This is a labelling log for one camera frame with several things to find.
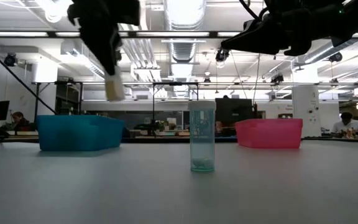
ceiling duct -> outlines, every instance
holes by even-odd
[[[351,39],[337,47],[333,47],[332,43],[328,43],[315,50],[314,52],[308,53],[303,59],[304,63],[299,63],[298,65],[307,65],[319,62],[320,60],[326,59],[333,54],[345,49],[346,47],[354,45],[357,42],[358,40]]]
[[[206,9],[206,0],[164,0],[165,22],[168,30],[199,30],[203,23]],[[170,43],[171,72],[175,79],[191,77],[196,53],[196,43],[174,42]],[[176,86],[177,96],[185,96],[183,87]]]

white table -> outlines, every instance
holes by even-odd
[[[187,144],[91,153],[0,144],[0,223],[358,224],[358,143],[302,150],[216,145],[216,171],[190,171]]]

ceiling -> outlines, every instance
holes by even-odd
[[[0,0],[0,30],[59,30],[59,31],[76,31],[66,17],[63,17],[56,23],[48,22],[45,19],[45,11],[38,7],[36,1],[21,1],[21,0]],[[148,30],[166,30],[164,12],[161,10],[163,1],[160,0],[145,0],[145,23]],[[251,9],[258,14],[263,8],[264,4],[261,0],[251,0]],[[207,0],[206,12],[204,15],[203,25],[200,30],[218,30],[218,31],[240,31],[244,21],[251,20],[251,16],[241,6],[238,1],[233,0]],[[40,55],[45,52],[54,58],[59,66],[59,75],[66,77],[73,77],[79,81],[101,81],[84,65],[76,62],[71,56],[64,54],[61,47],[64,39],[0,39],[0,54],[3,54],[5,47],[24,47],[33,46],[40,49]],[[74,41],[76,46],[82,45],[80,39],[70,39]],[[194,67],[192,76],[189,81],[203,82],[206,78],[205,73],[209,72],[212,82],[238,82],[240,79],[246,83],[255,83],[270,81],[270,78],[275,73],[272,71],[280,65],[280,73],[283,74],[285,82],[292,82],[291,80],[291,60],[284,56],[282,52],[273,57],[273,55],[259,55],[250,52],[231,52],[230,56],[225,61],[223,68],[217,68],[215,63],[216,49],[220,46],[222,39],[205,39],[205,42],[197,44],[196,57],[194,60]],[[151,39],[152,49],[158,66],[161,70],[161,77],[168,78],[171,74],[170,66],[171,60],[169,55],[169,44],[162,43],[161,39]],[[316,40],[309,53],[318,50],[320,47],[328,45],[329,40]],[[129,72],[131,71],[131,61],[127,55],[122,51],[122,60],[119,63],[121,70],[124,72],[125,82],[134,82]],[[318,75],[320,81],[328,82],[333,77],[341,77],[348,72],[358,71],[358,42],[354,45],[341,51],[343,60],[341,62],[330,63],[327,61],[320,61],[316,63],[318,67]],[[38,55],[25,56],[23,58],[30,63],[36,61]],[[97,65],[92,55],[87,55]],[[358,73],[340,79],[340,82],[358,82]],[[239,86],[225,86],[225,88],[241,88]],[[203,88],[214,88],[214,86],[204,86]],[[345,93],[352,90],[351,86],[343,88],[338,93]]]

red object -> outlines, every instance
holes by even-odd
[[[302,119],[248,119],[236,123],[240,146],[256,149],[299,149]]]

person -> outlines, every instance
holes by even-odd
[[[30,121],[24,118],[22,112],[18,111],[12,114],[15,131],[31,131]]]
[[[345,112],[341,115],[342,121],[334,124],[332,134],[335,137],[341,137],[348,131],[358,132],[358,120],[353,119],[351,113]]]

